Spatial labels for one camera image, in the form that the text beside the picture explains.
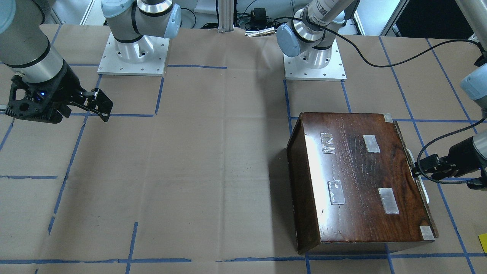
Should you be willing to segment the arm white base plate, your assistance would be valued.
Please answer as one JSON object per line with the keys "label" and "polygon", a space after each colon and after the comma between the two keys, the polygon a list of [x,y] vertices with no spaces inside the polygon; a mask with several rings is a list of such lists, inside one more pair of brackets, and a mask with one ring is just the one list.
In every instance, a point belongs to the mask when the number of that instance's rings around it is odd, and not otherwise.
{"label": "arm white base plate", "polygon": [[347,79],[339,47],[334,40],[331,48],[317,50],[311,48],[297,56],[284,54],[285,79],[345,81]]}
{"label": "arm white base plate", "polygon": [[97,72],[101,75],[163,76],[170,39],[143,36],[133,43],[110,33]]}

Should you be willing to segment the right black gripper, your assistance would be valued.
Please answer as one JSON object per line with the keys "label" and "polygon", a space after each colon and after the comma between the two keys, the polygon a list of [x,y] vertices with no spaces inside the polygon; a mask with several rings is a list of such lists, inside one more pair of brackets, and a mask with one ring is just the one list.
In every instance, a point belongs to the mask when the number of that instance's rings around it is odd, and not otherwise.
{"label": "right black gripper", "polygon": [[18,74],[12,77],[5,114],[16,119],[40,123],[60,123],[76,106],[97,114],[108,122],[113,102],[99,88],[83,91],[78,76],[66,61],[54,78],[43,83],[28,83]]}

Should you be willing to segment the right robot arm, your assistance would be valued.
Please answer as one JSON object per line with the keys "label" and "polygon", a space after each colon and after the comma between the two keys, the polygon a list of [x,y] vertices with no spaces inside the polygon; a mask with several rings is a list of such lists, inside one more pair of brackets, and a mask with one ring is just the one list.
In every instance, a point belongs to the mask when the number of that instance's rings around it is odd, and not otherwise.
{"label": "right robot arm", "polygon": [[[101,9],[123,61],[143,61],[154,52],[149,37],[175,38],[181,8],[171,0],[103,0]],[[14,71],[7,116],[60,123],[71,106],[107,122],[113,102],[101,89],[87,91],[40,29],[50,14],[46,0],[1,1],[1,61]]]}

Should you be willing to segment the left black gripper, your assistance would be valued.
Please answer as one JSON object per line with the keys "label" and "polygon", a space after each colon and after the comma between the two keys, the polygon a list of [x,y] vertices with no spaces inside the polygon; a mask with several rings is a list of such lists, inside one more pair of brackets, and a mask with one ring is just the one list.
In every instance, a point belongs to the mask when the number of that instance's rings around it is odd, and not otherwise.
{"label": "left black gripper", "polygon": [[431,173],[431,178],[442,180],[447,177],[461,177],[465,174],[481,171],[480,180],[486,181],[487,136],[474,135],[452,146],[447,156],[430,155],[414,164],[413,178]]}

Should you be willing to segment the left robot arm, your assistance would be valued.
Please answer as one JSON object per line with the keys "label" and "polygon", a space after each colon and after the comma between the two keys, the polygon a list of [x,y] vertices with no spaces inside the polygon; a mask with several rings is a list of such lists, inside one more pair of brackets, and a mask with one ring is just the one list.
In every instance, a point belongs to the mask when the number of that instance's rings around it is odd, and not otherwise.
{"label": "left robot arm", "polygon": [[[413,38],[443,38],[442,42],[404,61],[376,65],[365,59],[350,40],[338,34],[340,24],[356,12],[362,20],[364,35]],[[413,176],[426,175],[433,182],[466,183],[471,189],[486,185],[486,132],[470,137],[449,149],[447,156],[431,155],[420,159],[428,146],[440,139],[465,131],[486,120],[486,0],[312,0],[277,28],[281,51],[290,58],[304,58],[302,67],[319,70],[329,64],[331,47],[336,37],[353,45],[366,64],[376,68],[394,67],[433,51],[447,42],[469,42],[476,45],[481,56],[478,68],[461,81],[461,88],[482,110],[482,119],[450,134],[437,137],[426,144],[417,156]],[[460,177],[481,171],[481,177],[464,182],[442,182],[448,177]]]}

